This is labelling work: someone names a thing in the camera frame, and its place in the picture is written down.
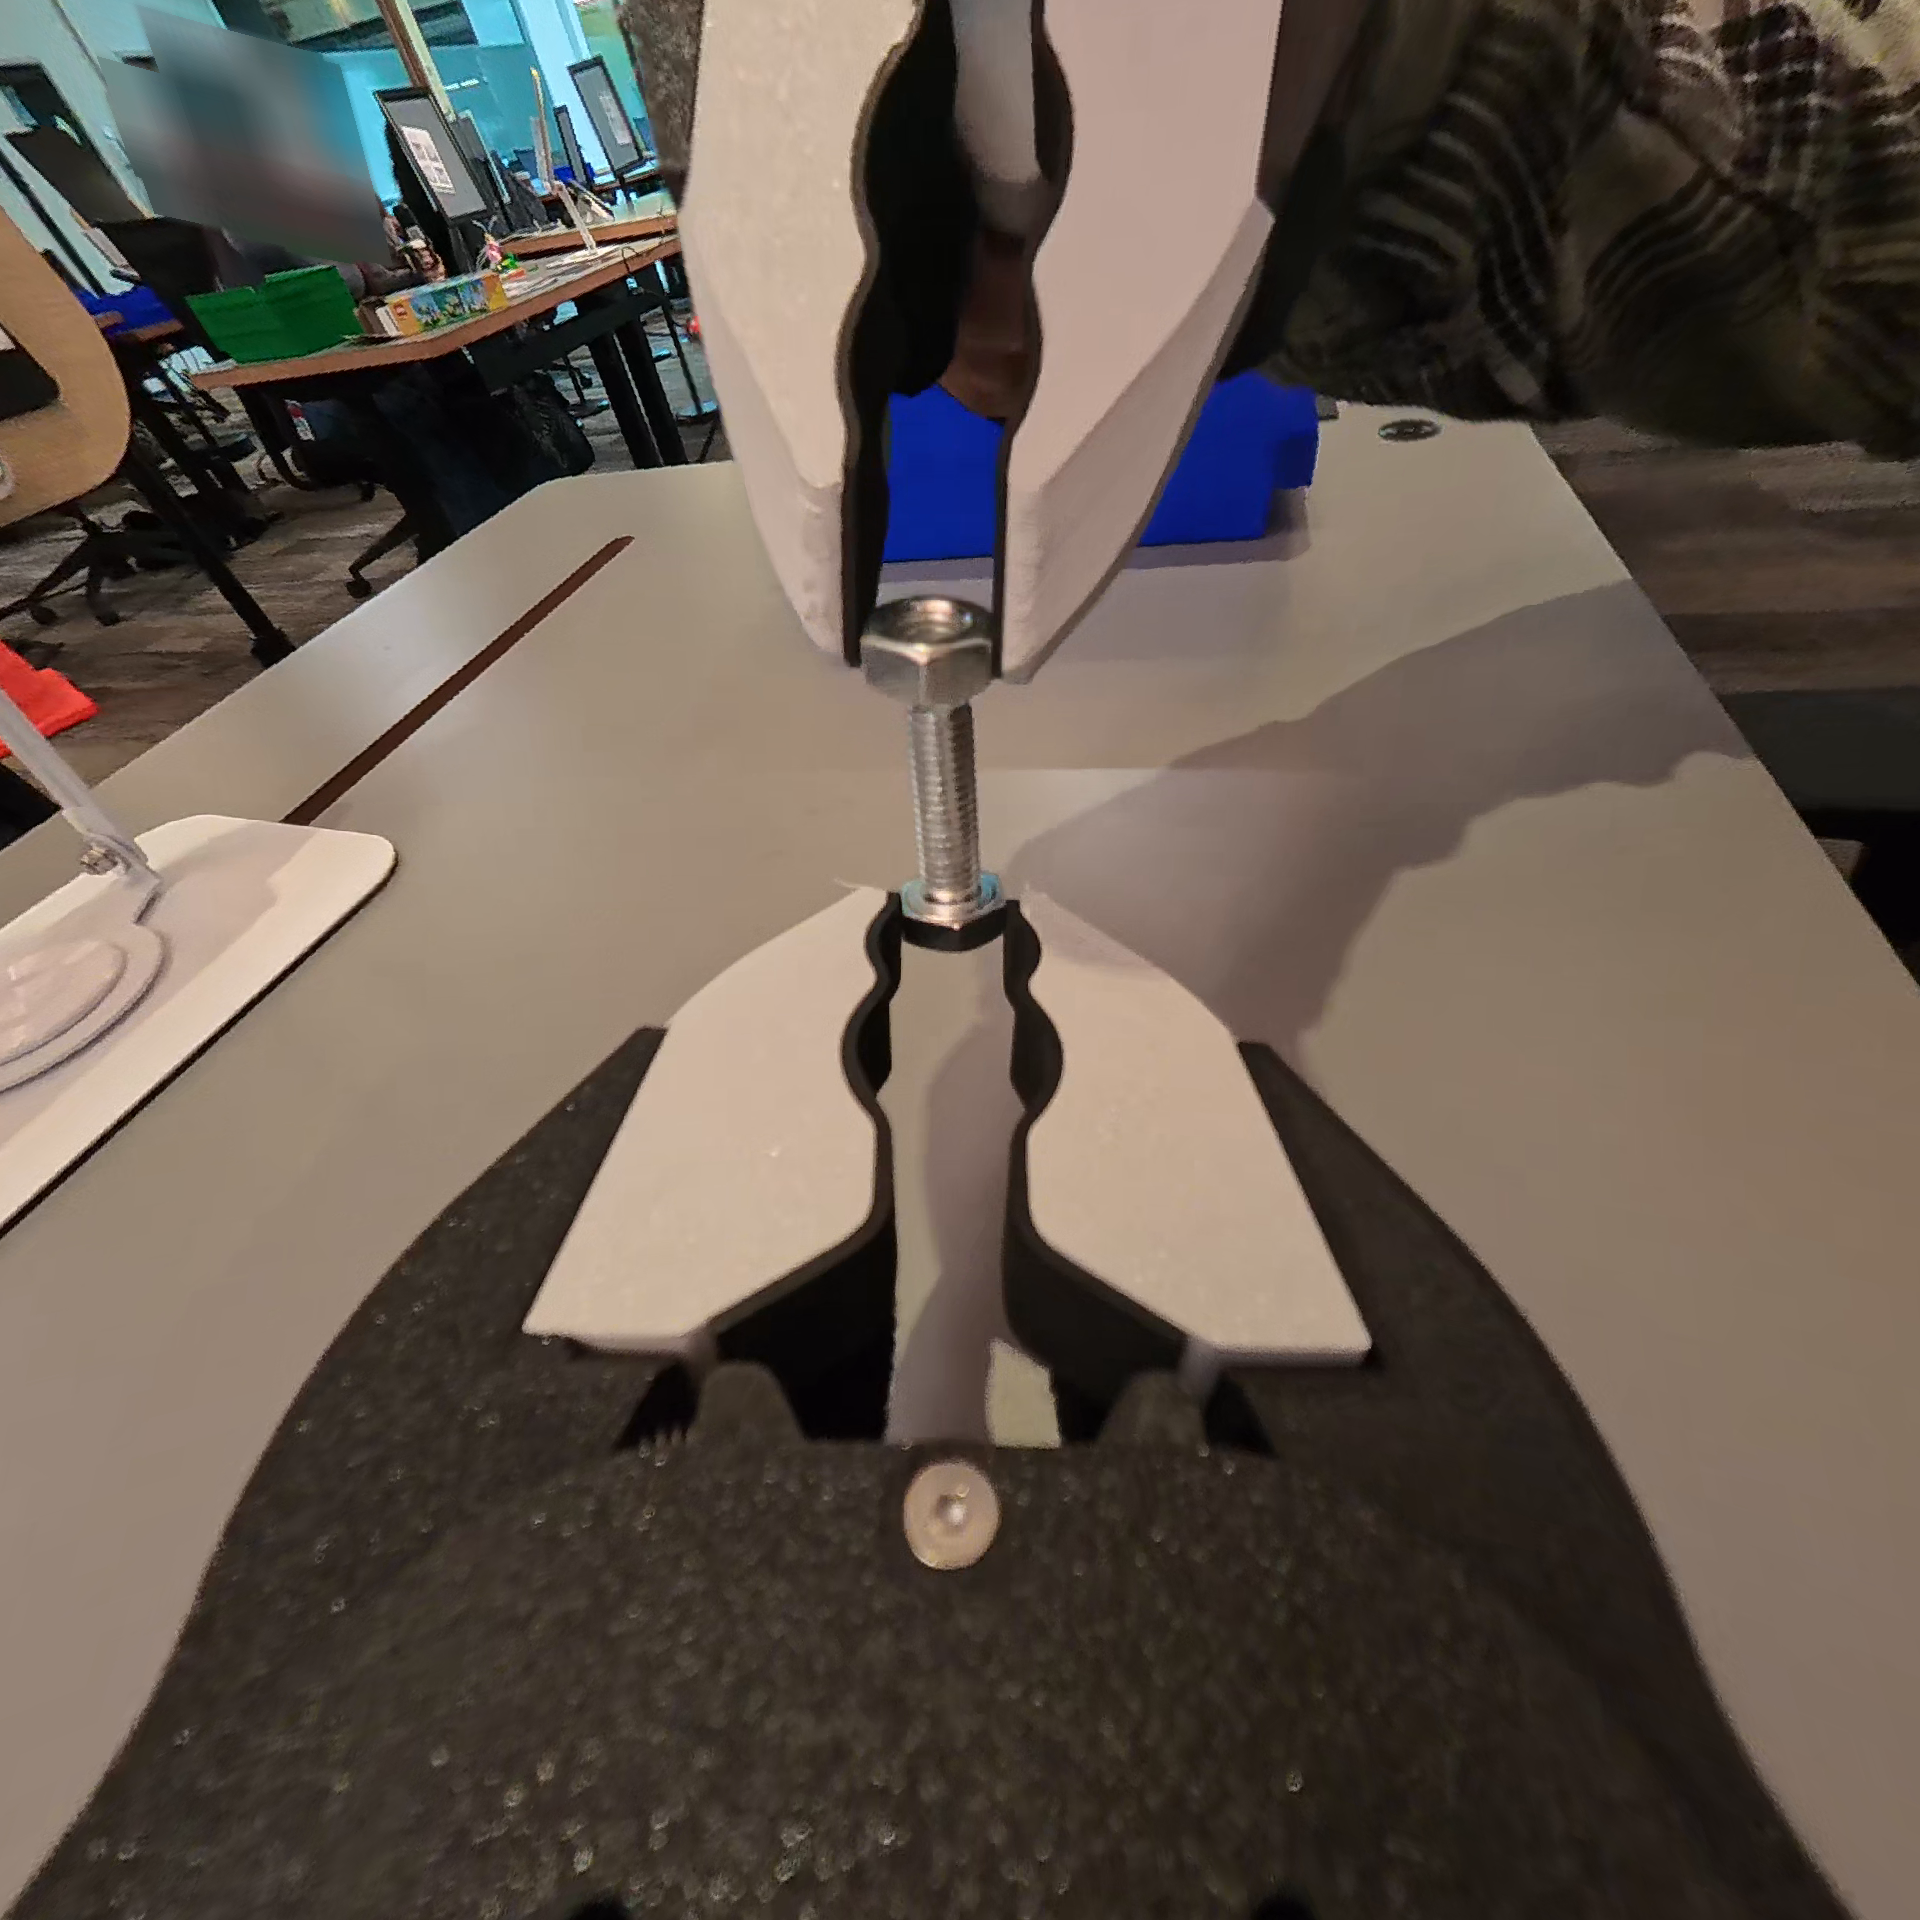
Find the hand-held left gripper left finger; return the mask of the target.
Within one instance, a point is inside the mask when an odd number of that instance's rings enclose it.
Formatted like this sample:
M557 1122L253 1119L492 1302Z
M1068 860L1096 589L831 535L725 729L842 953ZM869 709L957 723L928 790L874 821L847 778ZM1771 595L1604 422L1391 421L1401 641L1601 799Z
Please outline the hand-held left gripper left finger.
M883 1404L899 899L856 887L669 1017L523 1332Z

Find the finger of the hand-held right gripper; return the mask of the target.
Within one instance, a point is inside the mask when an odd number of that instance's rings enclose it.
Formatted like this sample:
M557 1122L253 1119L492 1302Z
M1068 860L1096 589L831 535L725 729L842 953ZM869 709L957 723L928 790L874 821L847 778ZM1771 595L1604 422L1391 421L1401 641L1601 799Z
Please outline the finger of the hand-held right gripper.
M903 359L874 132L933 4L708 3L679 238L733 465L787 603L860 666L889 516Z
M1063 187L1039 242L1041 356L1001 446L999 677L1029 684L1128 562L1256 284L1282 3L1041 6Z

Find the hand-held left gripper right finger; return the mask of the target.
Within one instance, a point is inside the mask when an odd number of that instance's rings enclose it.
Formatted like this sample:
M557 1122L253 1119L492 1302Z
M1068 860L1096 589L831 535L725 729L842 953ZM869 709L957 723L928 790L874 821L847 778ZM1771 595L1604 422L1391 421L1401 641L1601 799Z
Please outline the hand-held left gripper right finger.
M1373 1339L1233 1030L1049 895L1008 908L1001 959L1018 1345L1075 1396L1365 1363Z

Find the silver hex nut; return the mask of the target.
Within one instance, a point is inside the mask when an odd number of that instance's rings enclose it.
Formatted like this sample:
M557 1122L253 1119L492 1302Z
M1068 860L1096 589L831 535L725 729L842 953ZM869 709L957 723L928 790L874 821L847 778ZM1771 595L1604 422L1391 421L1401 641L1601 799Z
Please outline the silver hex nut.
M860 673L888 697L928 711L971 703L997 678L993 612L961 596L907 595L876 606Z

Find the silver hex bolt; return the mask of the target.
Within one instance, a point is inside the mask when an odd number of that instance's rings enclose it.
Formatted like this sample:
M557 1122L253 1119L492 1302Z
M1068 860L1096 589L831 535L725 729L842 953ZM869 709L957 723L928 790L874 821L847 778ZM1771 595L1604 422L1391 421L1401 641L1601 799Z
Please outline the silver hex bolt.
M969 703L905 714L916 871L900 887L903 937L941 953L999 939L1001 881L980 857L976 734Z

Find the person's right hand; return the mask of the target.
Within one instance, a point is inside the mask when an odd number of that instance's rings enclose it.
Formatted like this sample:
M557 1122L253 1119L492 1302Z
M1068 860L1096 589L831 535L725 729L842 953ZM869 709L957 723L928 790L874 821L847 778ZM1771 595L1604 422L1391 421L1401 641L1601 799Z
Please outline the person's right hand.
M941 388L971 414L1011 426L1041 363L1034 262L1021 235L978 226Z

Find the long wooden desk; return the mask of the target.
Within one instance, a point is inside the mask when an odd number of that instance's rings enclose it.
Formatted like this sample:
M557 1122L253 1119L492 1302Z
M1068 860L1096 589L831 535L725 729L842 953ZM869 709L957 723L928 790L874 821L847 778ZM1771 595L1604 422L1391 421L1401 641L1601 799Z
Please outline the long wooden desk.
M546 273L523 274L507 302L483 315L271 363L218 363L193 373L189 383L199 393L361 403L403 371L460 361L488 393L503 393L588 349L631 465L642 470L683 467L682 419L642 327L649 313L669 309L660 268L679 257L679 230L667 223L639 245L561 257Z

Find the desk monitor showing document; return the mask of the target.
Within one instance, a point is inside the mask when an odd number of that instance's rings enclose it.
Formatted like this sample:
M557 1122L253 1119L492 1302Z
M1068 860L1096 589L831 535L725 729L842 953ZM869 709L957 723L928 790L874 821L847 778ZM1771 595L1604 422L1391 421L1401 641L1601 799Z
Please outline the desk monitor showing document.
M640 132L618 93L618 85L605 67L605 59L595 54L567 67L576 93L592 123L592 132L608 159L615 178L642 174L651 166L651 156L640 142Z
M375 92L375 103L440 215L483 222L490 198L435 99L418 86L385 86Z

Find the blue divided plastic bin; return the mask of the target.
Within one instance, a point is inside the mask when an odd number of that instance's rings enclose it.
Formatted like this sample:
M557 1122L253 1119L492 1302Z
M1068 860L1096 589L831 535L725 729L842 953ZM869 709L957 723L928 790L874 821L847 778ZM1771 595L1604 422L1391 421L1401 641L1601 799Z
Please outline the blue divided plastic bin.
M1279 493L1308 489L1316 397L1261 373L1219 381L1193 422L1140 546L1260 539ZM995 541L1003 427L941 386L897 396L888 415L889 510L883 559L985 559Z

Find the colourful toy box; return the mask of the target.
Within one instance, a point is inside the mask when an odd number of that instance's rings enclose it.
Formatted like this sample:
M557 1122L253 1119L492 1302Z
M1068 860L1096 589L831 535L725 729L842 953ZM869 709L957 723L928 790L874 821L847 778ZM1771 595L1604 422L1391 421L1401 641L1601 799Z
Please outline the colourful toy box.
M368 309L368 331L381 338L413 338L507 307L511 291L498 273L440 279L385 295Z

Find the green plastic bin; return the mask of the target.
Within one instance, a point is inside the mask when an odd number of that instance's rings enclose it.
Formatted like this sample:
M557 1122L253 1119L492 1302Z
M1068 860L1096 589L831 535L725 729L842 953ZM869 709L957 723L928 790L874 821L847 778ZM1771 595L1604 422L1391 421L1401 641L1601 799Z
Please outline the green plastic bin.
M237 365L330 351L367 338L348 279L332 266L274 273L261 284L188 295L209 347Z

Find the white tablet stand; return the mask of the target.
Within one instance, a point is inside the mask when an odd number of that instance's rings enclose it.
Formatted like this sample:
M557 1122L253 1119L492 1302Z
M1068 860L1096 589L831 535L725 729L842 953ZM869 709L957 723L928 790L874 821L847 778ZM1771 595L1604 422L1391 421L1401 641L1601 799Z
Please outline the white tablet stand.
M399 853L213 814L132 834L12 699L3 734L80 838L80 874L3 925L7 1230L348 924Z

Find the orange traffic cone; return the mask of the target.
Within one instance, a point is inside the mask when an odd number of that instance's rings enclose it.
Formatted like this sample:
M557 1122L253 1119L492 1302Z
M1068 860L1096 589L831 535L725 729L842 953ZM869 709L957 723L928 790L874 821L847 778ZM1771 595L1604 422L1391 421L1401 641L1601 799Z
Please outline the orange traffic cone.
M56 738L97 718L101 706L56 668L34 666L5 642L0 655L5 697L41 735Z

